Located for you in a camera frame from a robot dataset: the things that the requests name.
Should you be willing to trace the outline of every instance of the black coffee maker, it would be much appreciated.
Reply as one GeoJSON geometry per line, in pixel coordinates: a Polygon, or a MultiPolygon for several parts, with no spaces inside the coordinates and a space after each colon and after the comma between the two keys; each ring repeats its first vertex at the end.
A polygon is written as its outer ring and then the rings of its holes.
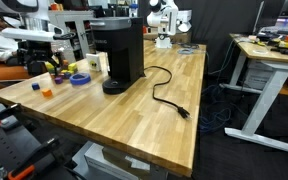
{"type": "Polygon", "coordinates": [[[107,94],[119,94],[144,76],[143,19],[104,17],[91,20],[95,48],[108,56],[107,94]]]}

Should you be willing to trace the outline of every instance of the desk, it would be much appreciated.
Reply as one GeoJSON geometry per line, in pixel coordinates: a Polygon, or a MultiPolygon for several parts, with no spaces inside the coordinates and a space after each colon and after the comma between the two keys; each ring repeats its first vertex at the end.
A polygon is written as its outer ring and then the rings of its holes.
{"type": "Polygon", "coordinates": [[[272,148],[288,151],[288,143],[255,134],[256,129],[262,122],[264,116],[271,107],[288,77],[288,55],[283,55],[279,52],[272,52],[268,47],[259,46],[249,42],[239,42],[239,38],[234,38],[234,41],[238,43],[237,45],[241,49],[241,53],[237,60],[230,84],[221,84],[221,86],[234,90],[260,93],[260,96],[254,105],[254,108],[248,117],[243,129],[237,130],[232,128],[225,128],[225,133],[229,136],[240,138],[246,141],[251,141],[272,148]],[[246,58],[257,59],[260,62],[273,68],[273,74],[266,83],[263,91],[245,87],[242,88],[236,85],[246,58]]]}
{"type": "Polygon", "coordinates": [[[192,120],[184,120],[175,108],[152,98],[153,85],[169,78],[167,72],[148,69],[126,92],[107,95],[103,72],[90,71],[85,60],[77,62],[80,72],[88,72],[92,81],[72,86],[68,81],[56,85],[49,74],[42,74],[0,90],[0,102],[21,103],[39,118],[94,141],[149,162],[153,167],[178,175],[191,176],[197,117],[205,54],[180,55],[172,49],[156,49],[144,41],[144,66],[162,66],[173,73],[172,81],[156,89],[156,96],[187,109],[192,120]],[[44,98],[31,84],[50,88],[53,97],[44,98]]]}

